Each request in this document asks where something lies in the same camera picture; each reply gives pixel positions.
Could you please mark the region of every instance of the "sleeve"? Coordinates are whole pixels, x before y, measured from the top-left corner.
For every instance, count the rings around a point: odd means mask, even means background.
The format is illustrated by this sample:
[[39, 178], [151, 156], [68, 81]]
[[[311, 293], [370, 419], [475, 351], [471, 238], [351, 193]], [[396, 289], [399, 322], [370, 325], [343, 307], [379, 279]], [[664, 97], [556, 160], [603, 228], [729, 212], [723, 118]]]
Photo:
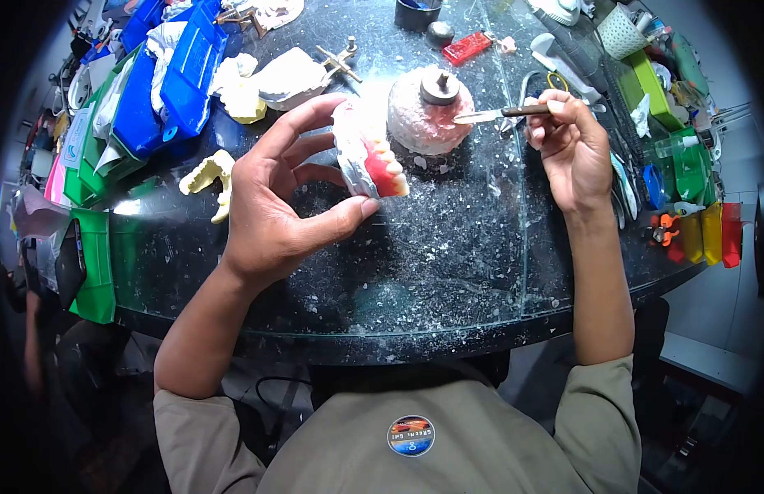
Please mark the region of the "sleeve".
[[642, 453], [632, 359], [576, 366], [555, 417], [555, 440], [592, 492], [636, 492]]
[[190, 400], [160, 390], [154, 397], [154, 423], [174, 494], [252, 494], [258, 488], [264, 465], [239, 439], [229, 398]]

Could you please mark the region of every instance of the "wooden handle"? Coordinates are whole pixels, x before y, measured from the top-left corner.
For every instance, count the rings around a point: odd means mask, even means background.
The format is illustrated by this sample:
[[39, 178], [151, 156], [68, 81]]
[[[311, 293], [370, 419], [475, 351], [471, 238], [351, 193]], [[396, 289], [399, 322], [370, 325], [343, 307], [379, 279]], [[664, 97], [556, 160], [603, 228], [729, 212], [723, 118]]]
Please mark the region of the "wooden handle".
[[549, 114], [549, 107], [545, 104], [531, 104], [525, 107], [503, 108], [500, 111], [504, 117], [521, 117], [527, 114]]

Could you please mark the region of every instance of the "plastic bottle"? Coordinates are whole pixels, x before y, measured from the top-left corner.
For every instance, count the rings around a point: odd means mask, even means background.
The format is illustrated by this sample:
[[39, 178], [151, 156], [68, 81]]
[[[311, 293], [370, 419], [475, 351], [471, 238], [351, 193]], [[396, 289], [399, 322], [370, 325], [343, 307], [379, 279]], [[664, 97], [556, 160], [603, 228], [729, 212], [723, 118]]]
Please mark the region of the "plastic bottle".
[[668, 156], [681, 154], [684, 152], [684, 149], [691, 148], [699, 142], [700, 140], [697, 138], [697, 135], [689, 135], [687, 137], [677, 135], [657, 141], [654, 143], [654, 147], [656, 149], [656, 156], [667, 158]]
[[673, 204], [673, 209], [680, 217], [685, 217], [693, 214], [694, 212], [705, 210], [706, 206], [679, 201], [678, 203]]

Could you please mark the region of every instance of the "metal blade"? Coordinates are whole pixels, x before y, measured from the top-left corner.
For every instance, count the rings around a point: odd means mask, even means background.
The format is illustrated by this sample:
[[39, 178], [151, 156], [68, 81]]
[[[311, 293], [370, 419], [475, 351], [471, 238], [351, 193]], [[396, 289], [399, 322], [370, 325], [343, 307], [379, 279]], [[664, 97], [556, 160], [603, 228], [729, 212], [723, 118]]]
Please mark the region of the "metal blade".
[[500, 110], [485, 110], [483, 112], [457, 114], [453, 117], [453, 123], [477, 124], [479, 122], [490, 122], [501, 118], [503, 118], [503, 114]]

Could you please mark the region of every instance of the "hand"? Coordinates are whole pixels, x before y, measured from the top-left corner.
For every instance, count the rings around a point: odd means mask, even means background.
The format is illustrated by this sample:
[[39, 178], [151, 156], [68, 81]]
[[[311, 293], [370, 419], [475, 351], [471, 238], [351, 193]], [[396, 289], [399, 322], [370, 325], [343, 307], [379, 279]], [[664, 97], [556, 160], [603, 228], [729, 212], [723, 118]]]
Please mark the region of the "hand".
[[378, 210], [378, 201], [358, 195], [302, 219], [286, 203], [294, 189], [309, 180], [346, 186], [337, 168], [302, 164], [309, 156], [331, 149], [333, 134], [299, 137], [331, 125], [333, 110], [345, 99], [329, 94], [299, 105], [280, 117], [234, 164], [229, 240], [222, 262], [243, 281], [263, 289], [288, 277], [308, 255], [349, 237]]
[[33, 290], [25, 293], [25, 311], [31, 315], [37, 315], [41, 310], [41, 297]]
[[538, 100], [550, 115], [527, 117], [525, 136], [541, 151], [544, 170], [557, 206], [564, 214], [586, 214], [610, 208], [613, 168], [607, 132], [581, 100], [547, 89]]

